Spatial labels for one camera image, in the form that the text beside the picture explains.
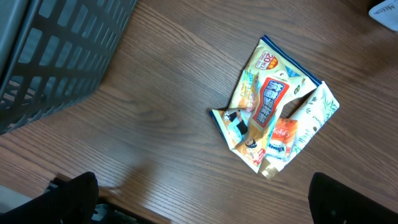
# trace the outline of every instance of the orange packet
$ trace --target orange packet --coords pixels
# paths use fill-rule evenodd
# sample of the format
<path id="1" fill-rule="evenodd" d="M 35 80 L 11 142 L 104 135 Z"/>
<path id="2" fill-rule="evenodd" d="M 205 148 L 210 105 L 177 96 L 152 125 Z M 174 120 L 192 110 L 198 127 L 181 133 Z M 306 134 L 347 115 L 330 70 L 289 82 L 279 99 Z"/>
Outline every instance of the orange packet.
<path id="1" fill-rule="evenodd" d="M 299 123 L 296 120 L 279 118 L 266 149 L 266 156 L 288 161 L 294 145 Z"/>

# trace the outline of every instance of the brown wooden floor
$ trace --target brown wooden floor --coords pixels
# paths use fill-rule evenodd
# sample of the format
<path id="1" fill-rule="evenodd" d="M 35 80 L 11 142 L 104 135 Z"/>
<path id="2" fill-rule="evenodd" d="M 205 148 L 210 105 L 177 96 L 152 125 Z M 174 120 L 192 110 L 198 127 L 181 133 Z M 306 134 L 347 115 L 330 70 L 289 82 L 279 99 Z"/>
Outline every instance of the brown wooden floor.
<path id="1" fill-rule="evenodd" d="M 140 0 L 90 99 L 0 137 L 0 184 L 36 197 L 90 170 L 161 223 L 311 223 L 320 171 L 398 212 L 398 35 L 369 2 Z M 273 180 L 228 151 L 208 115 L 263 34 L 341 105 Z"/>

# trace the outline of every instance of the black object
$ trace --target black object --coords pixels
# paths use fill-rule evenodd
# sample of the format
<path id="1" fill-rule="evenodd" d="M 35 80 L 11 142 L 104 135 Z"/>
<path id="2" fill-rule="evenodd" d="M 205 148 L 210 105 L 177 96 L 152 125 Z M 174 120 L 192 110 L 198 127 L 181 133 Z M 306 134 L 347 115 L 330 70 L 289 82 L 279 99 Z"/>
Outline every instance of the black object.
<path id="1" fill-rule="evenodd" d="M 136 1 L 12 0 L 3 5 L 15 12 L 0 17 L 10 24 L 0 27 L 0 49 L 5 49 L 0 54 L 0 134 L 94 92 Z"/>
<path id="2" fill-rule="evenodd" d="M 43 195 L 0 215 L 0 223 L 153 224 L 98 198 L 98 184 L 92 172 L 69 182 L 54 179 Z"/>
<path id="3" fill-rule="evenodd" d="M 314 224 L 398 223 L 398 214 L 319 172 L 308 200 Z"/>

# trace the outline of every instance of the white object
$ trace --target white object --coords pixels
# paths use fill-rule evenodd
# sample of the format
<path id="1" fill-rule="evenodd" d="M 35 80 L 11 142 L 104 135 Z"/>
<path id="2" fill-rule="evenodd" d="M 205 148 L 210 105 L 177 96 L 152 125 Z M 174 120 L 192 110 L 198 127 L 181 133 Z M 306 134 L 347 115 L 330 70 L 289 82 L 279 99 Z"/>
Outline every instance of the white object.
<path id="1" fill-rule="evenodd" d="M 374 6 L 369 15 L 389 29 L 398 32 L 398 0 L 385 0 Z"/>

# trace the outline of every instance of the yellow package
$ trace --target yellow package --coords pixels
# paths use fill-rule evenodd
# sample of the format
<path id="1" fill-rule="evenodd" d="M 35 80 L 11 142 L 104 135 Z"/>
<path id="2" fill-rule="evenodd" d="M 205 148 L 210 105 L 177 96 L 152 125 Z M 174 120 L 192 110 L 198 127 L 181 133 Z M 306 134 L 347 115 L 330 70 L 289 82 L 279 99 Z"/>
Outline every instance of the yellow package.
<path id="1" fill-rule="evenodd" d="M 258 172 L 283 106 L 319 84 L 264 36 L 242 72 L 228 110 L 210 114 L 229 149 Z"/>

